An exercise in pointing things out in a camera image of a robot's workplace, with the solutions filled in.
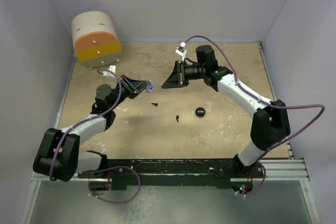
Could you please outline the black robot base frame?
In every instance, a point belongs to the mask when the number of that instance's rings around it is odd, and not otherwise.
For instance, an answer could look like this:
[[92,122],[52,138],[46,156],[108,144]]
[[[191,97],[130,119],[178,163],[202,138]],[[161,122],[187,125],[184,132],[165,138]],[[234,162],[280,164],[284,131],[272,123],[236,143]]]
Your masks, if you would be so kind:
[[243,166],[234,158],[187,159],[108,159],[102,155],[99,168],[79,172],[89,180],[89,187],[125,190],[129,186],[194,186],[234,189],[243,193],[253,190],[254,183],[266,178],[265,168],[255,162]]

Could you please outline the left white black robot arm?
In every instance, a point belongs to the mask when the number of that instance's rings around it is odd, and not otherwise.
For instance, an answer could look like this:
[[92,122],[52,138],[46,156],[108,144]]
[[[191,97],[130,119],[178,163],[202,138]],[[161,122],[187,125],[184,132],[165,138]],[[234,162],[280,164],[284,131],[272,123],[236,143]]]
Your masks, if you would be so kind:
[[93,151],[80,154],[85,141],[108,130],[116,118],[114,108],[125,99],[134,99],[150,85],[149,80],[117,79],[115,88],[102,84],[96,89],[90,114],[82,121],[63,129],[49,128],[42,139],[33,163],[33,171],[51,181],[69,181],[74,174],[90,171],[96,178],[108,172],[103,155]]

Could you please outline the purple earbud charging case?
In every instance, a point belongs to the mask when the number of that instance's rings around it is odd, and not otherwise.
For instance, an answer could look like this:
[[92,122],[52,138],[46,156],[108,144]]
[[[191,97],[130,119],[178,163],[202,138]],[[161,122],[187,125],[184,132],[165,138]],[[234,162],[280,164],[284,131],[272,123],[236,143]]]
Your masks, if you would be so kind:
[[154,86],[155,86],[155,84],[152,81],[150,81],[150,83],[146,87],[147,93],[151,93],[154,89]]

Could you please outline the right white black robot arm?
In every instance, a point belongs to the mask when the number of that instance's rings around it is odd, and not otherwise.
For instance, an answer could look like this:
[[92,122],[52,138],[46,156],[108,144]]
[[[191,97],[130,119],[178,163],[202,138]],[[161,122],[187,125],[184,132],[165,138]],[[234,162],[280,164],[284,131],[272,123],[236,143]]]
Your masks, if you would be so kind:
[[202,79],[215,91],[220,92],[238,104],[252,119],[250,142],[235,157],[234,173],[246,177],[252,165],[272,146],[290,134],[288,113],[281,100],[270,101],[244,83],[235,79],[227,67],[219,66],[215,51],[210,45],[196,48],[196,61],[186,58],[184,44],[176,49],[182,58],[174,64],[163,89],[186,87],[191,80]]

